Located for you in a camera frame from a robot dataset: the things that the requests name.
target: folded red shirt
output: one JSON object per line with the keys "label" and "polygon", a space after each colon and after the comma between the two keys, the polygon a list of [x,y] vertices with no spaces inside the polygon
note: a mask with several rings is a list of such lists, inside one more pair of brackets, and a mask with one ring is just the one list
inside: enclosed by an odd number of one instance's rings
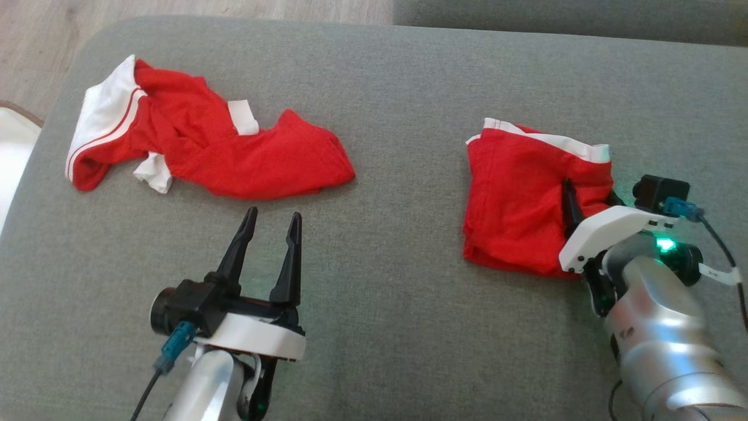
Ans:
{"label": "folded red shirt", "polygon": [[561,189],[569,178],[582,212],[607,208],[613,188],[608,145],[587,145],[565,136],[486,118],[467,141],[473,180],[465,214],[468,261],[502,270],[567,277]]}

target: white stripe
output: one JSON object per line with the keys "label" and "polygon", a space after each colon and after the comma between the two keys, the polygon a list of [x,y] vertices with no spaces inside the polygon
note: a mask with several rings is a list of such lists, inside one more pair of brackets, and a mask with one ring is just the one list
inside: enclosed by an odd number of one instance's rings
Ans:
{"label": "white stripe", "polygon": [[[608,145],[588,145],[566,136],[549,135],[545,133],[525,133],[524,130],[514,124],[509,123],[508,121],[497,120],[496,118],[486,118],[483,122],[483,128],[502,130],[507,133],[514,133],[539,140],[540,142],[547,143],[591,163],[610,162],[610,147]],[[468,142],[475,139],[477,138],[474,136],[473,138],[470,138]]]}
{"label": "white stripe", "polygon": [[130,128],[130,125],[135,120],[135,116],[138,114],[138,100],[140,100],[142,97],[145,97],[145,96],[146,96],[146,93],[142,89],[135,92],[135,94],[132,95],[132,105],[130,105],[130,109],[127,112],[127,115],[125,116],[125,119],[120,125],[120,127],[116,129],[114,132],[112,132],[110,135],[104,136],[95,142],[89,143],[84,148],[77,150],[77,152],[73,154],[73,158],[69,160],[70,176],[68,177],[68,179],[70,181],[73,181],[73,177],[74,177],[73,172],[75,170],[74,164],[75,164],[75,161],[78,159],[78,156],[81,154],[81,152],[87,151],[88,149],[94,148],[99,145],[103,145],[108,142],[112,142],[114,140],[117,140],[120,137],[122,137],[125,133],[127,133],[127,130],[129,130]]}

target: white sleeve cuff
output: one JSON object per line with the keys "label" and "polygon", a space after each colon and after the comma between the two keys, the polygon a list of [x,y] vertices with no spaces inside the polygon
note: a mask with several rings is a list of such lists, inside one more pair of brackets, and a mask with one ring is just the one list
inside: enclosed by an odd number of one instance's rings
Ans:
{"label": "white sleeve cuff", "polygon": [[148,158],[133,172],[135,178],[145,181],[155,191],[165,194],[171,187],[171,172],[166,166],[164,156],[156,152],[148,152]]}

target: gray couch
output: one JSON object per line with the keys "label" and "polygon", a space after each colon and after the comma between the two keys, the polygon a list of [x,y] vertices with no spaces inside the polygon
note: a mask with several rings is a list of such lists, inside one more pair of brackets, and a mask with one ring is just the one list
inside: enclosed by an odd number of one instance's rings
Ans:
{"label": "gray couch", "polygon": [[[63,175],[85,89],[135,53],[248,98],[260,125],[293,108],[333,130],[358,176],[271,202],[115,166],[80,193]],[[654,172],[693,182],[748,261],[748,50],[645,40],[168,17],[98,34],[50,112],[0,237],[0,419],[128,419],[164,338],[153,297],[216,267],[247,207],[260,218],[242,284],[265,297],[293,211],[304,215],[307,356],[281,363],[268,420],[603,420],[619,378],[574,281],[462,258],[465,140],[486,116],[611,145],[618,191]],[[695,226],[679,229],[724,264]],[[727,367],[748,384],[733,288],[693,288]],[[159,381],[157,420],[188,362]],[[626,392],[615,404],[636,420]]]}
{"label": "gray couch", "polygon": [[394,0],[396,25],[748,46],[747,0]]}

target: gray fabric surface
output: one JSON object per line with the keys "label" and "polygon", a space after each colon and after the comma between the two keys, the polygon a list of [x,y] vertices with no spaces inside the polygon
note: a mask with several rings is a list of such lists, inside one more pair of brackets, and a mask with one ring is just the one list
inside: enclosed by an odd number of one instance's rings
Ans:
{"label": "gray fabric surface", "polygon": [[746,0],[394,0],[396,25],[748,46]]}
{"label": "gray fabric surface", "polygon": [[[358,177],[319,195],[247,203],[179,181],[161,196],[135,181],[130,163],[93,192],[76,191],[63,167],[83,93],[131,53],[249,99],[263,127],[295,109],[337,133]],[[606,419],[618,375],[585,289],[463,261],[464,141],[493,116],[610,143],[624,199],[647,172],[692,181],[692,199],[748,262],[747,67],[745,49],[640,40],[119,23],[76,60],[0,237],[0,418],[128,419],[164,340],[148,324],[153,297],[215,268],[258,205],[242,278],[258,297],[278,276],[292,212],[304,216],[307,356],[279,364],[266,419]],[[679,232],[724,265],[702,230]],[[748,335],[734,289],[694,291],[745,385]],[[165,411],[188,363],[177,365],[143,420]],[[616,411],[636,419],[626,392]]]}

